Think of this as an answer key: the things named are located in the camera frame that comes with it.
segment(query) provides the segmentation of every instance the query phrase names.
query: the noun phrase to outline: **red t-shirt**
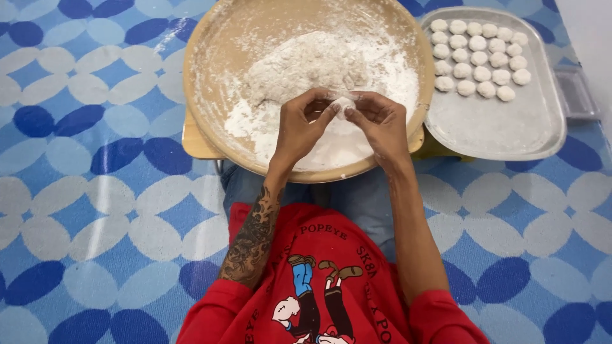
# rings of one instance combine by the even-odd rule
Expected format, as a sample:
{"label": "red t-shirt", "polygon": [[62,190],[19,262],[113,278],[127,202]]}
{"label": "red t-shirt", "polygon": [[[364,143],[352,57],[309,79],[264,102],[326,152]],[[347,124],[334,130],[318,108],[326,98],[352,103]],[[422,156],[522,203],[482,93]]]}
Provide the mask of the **red t-shirt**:
{"label": "red t-shirt", "polygon": [[[250,206],[232,205],[230,242]],[[488,343],[447,291],[408,310],[394,264],[353,222],[312,204],[282,207],[252,291],[217,280],[188,312],[177,344]]]}

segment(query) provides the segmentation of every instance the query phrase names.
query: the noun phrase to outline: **left hand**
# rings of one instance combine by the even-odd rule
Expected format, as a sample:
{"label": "left hand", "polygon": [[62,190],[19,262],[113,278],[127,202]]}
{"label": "left hand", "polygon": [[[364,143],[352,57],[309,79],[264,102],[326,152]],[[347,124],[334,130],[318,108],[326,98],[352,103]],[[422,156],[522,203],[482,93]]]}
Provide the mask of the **left hand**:
{"label": "left hand", "polygon": [[279,164],[290,172],[310,153],[339,110],[329,106],[333,94],[327,89],[313,88],[280,108],[278,141],[270,165]]}

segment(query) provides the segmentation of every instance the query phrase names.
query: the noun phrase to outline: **hand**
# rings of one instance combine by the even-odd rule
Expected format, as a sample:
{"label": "hand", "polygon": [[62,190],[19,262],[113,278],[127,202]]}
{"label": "hand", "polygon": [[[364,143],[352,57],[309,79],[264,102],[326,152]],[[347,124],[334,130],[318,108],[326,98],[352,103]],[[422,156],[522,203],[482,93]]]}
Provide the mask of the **hand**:
{"label": "hand", "polygon": [[291,171],[310,153],[339,110],[329,106],[332,94],[327,89],[313,88],[280,108],[278,141],[270,165],[280,165]]}
{"label": "hand", "polygon": [[364,131],[376,161],[385,170],[410,160],[406,137],[406,108],[376,92],[351,92],[357,107],[346,109],[346,119]]}

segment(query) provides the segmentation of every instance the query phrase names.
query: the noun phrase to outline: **red shirt sleeve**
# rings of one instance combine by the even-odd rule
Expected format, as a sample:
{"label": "red shirt sleeve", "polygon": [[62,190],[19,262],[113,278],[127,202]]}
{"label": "red shirt sleeve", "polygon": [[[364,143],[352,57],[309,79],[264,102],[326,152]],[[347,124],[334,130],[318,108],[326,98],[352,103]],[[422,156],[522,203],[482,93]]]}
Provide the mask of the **red shirt sleeve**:
{"label": "red shirt sleeve", "polygon": [[409,312],[410,328],[418,344],[489,344],[448,291],[419,294]]}
{"label": "red shirt sleeve", "polygon": [[218,343],[252,296],[245,285],[216,280],[187,312],[176,344]]}

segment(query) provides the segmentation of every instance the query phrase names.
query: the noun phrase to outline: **jeans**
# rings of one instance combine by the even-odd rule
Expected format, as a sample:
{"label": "jeans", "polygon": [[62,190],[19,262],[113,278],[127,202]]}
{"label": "jeans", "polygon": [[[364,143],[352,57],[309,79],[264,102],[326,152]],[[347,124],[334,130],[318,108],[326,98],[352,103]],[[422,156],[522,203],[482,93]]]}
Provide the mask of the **jeans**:
{"label": "jeans", "polygon": [[[221,183],[225,190],[223,208],[230,217],[235,202],[253,204],[264,177],[226,160]],[[380,167],[352,178],[329,183],[329,207],[343,214],[361,228],[381,249],[388,261],[395,262],[393,217],[387,176]],[[308,184],[287,183],[281,206],[291,203],[313,203]]]}

